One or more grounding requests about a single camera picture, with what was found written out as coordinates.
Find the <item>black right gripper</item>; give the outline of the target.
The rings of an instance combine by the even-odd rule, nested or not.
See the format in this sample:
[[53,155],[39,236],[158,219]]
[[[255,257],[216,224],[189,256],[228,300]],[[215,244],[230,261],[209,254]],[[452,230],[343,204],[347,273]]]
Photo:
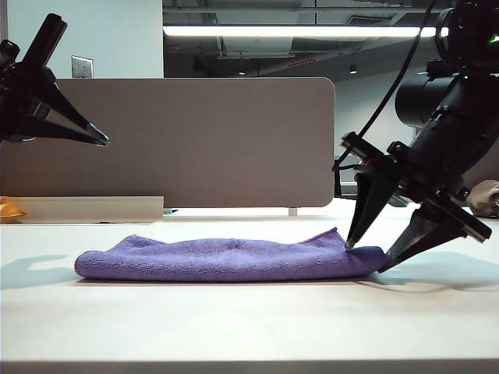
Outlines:
[[362,161],[354,167],[357,200],[346,250],[354,248],[392,197],[420,204],[409,225],[387,251],[387,262],[379,272],[456,238],[470,235],[484,242],[490,237],[488,226],[451,200],[462,198],[462,193],[440,181],[441,174],[424,163],[412,148],[393,142],[384,154],[354,132],[342,138],[342,146]]

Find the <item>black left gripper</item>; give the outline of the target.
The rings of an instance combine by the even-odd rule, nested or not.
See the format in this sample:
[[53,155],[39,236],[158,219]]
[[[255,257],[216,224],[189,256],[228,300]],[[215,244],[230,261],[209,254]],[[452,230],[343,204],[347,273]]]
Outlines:
[[[98,146],[111,140],[84,118],[59,90],[55,76],[46,67],[67,23],[54,13],[46,16],[22,61],[19,46],[1,42],[1,140],[29,141],[35,138],[68,139]],[[76,131],[46,119],[54,110],[79,126]]]

